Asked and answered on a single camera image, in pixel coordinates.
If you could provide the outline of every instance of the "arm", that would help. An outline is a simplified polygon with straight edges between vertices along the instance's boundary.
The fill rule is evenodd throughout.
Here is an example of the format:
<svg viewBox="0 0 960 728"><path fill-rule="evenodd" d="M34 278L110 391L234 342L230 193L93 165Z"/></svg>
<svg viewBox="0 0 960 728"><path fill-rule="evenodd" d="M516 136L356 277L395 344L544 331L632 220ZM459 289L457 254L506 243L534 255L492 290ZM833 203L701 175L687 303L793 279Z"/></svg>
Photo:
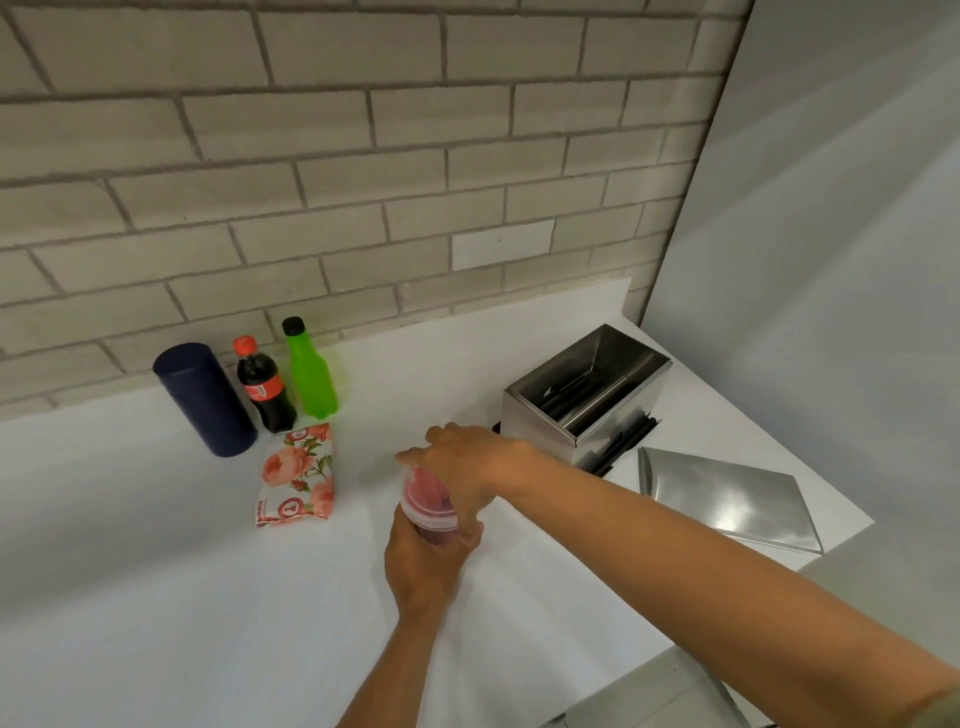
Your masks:
<svg viewBox="0 0 960 728"><path fill-rule="evenodd" d="M432 546L398 506L384 556L399 619L383 655L337 728L414 728L427 666L460 569L480 543L482 525L462 540Z"/></svg>
<svg viewBox="0 0 960 728"><path fill-rule="evenodd" d="M579 558L672 641L788 728L900 728L960 673L706 526L481 427L401 453L463 522L492 497Z"/></svg>

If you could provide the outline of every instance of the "hand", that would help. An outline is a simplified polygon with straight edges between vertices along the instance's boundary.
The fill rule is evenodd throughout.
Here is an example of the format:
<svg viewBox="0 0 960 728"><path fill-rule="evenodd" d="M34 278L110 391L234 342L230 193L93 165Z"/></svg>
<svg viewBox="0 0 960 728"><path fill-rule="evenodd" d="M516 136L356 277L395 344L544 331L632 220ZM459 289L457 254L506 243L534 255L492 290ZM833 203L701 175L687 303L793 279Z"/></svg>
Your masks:
<svg viewBox="0 0 960 728"><path fill-rule="evenodd" d="M461 529L469 532L477 513L496 496L521 483L531 463L550 458L522 440L501 437L485 427L447 423L426 431L429 448L410 448L396 455L403 465L421 466L437 476L450 492Z"/></svg>
<svg viewBox="0 0 960 728"><path fill-rule="evenodd" d="M460 569L480 545L483 523L468 535L443 546L424 541L398 505L384 554L387 583L394 593L400 619L439 618L457 591Z"/></svg>

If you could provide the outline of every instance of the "dark blue cylinder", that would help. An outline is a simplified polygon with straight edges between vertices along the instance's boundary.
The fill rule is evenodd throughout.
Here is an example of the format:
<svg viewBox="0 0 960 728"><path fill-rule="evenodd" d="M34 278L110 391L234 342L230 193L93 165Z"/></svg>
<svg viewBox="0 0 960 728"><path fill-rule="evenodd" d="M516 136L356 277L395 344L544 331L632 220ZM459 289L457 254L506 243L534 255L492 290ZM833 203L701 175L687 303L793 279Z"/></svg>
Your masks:
<svg viewBox="0 0 960 728"><path fill-rule="evenodd" d="M249 449L256 427L206 344L177 344L154 361L154 374L218 457Z"/></svg>

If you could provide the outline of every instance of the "black bottle cap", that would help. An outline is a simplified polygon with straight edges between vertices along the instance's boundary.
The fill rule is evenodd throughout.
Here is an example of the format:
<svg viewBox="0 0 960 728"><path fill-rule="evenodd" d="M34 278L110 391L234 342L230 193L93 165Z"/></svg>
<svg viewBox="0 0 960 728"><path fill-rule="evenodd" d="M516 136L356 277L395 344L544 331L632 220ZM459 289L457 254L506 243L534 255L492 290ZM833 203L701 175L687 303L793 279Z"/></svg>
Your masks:
<svg viewBox="0 0 960 728"><path fill-rule="evenodd" d="M303 325L303 319L300 316L291 316L289 319L283 319L283 333L287 336L300 336L304 331L306 331L306 326Z"/></svg>

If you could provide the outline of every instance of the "person's left arm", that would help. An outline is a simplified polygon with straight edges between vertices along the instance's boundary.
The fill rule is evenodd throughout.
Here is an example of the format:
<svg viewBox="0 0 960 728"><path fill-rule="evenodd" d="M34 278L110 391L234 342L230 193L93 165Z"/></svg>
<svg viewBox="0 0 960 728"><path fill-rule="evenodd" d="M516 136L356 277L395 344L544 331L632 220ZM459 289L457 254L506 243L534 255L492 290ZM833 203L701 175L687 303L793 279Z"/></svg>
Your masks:
<svg viewBox="0 0 960 728"><path fill-rule="evenodd" d="M483 524L445 546L432 546L398 506L384 554L399 619L373 671L337 728L414 728L433 644L456 593L460 569L480 543Z"/></svg>

